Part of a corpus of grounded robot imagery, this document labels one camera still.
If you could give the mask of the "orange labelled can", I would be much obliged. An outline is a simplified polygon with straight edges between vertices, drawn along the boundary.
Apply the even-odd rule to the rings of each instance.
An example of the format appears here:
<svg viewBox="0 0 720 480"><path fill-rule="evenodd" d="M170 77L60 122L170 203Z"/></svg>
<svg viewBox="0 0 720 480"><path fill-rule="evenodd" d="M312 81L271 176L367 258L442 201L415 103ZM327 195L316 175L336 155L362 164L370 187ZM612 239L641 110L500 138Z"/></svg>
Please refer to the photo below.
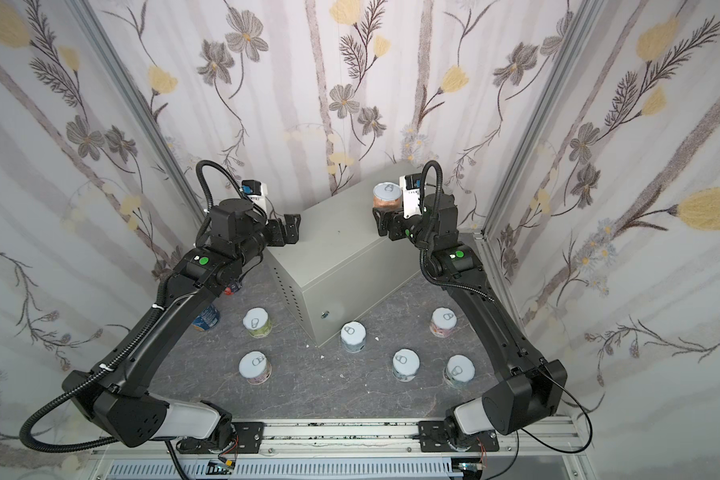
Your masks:
<svg viewBox="0 0 720 480"><path fill-rule="evenodd" d="M381 182L373 188L373 208L396 210L403 205L403 192L398 184Z"/></svg>

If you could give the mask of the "pink fruit labelled can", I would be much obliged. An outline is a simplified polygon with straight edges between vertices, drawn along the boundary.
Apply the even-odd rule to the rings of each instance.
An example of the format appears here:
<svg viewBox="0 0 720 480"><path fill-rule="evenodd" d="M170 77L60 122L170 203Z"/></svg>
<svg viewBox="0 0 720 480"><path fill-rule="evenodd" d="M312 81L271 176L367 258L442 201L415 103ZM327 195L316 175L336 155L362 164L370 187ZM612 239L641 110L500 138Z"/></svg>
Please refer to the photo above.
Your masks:
<svg viewBox="0 0 720 480"><path fill-rule="evenodd" d="M457 325L457 315L446 307L436 308L431 315L430 331L439 338L449 337Z"/></svg>

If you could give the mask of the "teal labelled white-lid can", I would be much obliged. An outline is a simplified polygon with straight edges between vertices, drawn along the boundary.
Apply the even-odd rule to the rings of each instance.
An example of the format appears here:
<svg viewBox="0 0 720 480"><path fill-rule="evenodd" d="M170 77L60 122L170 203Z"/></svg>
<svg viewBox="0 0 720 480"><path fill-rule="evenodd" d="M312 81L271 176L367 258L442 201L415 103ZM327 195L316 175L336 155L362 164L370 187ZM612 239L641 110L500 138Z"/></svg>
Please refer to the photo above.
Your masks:
<svg viewBox="0 0 720 480"><path fill-rule="evenodd" d="M394 376L399 381L410 382L420 368L419 356L411 349L402 348L393 354L392 368Z"/></svg>

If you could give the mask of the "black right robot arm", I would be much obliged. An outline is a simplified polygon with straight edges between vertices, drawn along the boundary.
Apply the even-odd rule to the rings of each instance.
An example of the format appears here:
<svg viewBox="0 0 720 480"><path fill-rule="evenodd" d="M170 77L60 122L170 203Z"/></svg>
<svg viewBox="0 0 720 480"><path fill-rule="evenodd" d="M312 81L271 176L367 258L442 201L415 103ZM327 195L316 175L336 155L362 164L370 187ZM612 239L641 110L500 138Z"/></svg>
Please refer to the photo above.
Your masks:
<svg viewBox="0 0 720 480"><path fill-rule="evenodd" d="M494 293L479 256L459 239L453 197L424 200L420 215L401 208L374 208L378 234L407 239L419 250L422 275L456 302L475 331L498 383L481 396L447 411L453 442L494 430L508 435L557 412L567 381L558 360L548 361L520 330Z"/></svg>

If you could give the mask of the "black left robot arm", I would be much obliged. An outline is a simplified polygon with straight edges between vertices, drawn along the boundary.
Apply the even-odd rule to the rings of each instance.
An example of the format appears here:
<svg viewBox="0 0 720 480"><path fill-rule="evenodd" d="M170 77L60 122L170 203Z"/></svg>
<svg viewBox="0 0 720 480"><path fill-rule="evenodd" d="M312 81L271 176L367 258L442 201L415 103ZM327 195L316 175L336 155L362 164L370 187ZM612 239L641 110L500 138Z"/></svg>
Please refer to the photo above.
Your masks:
<svg viewBox="0 0 720 480"><path fill-rule="evenodd" d="M195 248L158 288L155 305L102 363L63 383L81 413L113 441L137 447L153 439L188 437L211 451L231 445L231 415L209 402L181 403L150 393L162 362L194 320L268 247L299 240L301 217L269 219L244 199L213 206Z"/></svg>

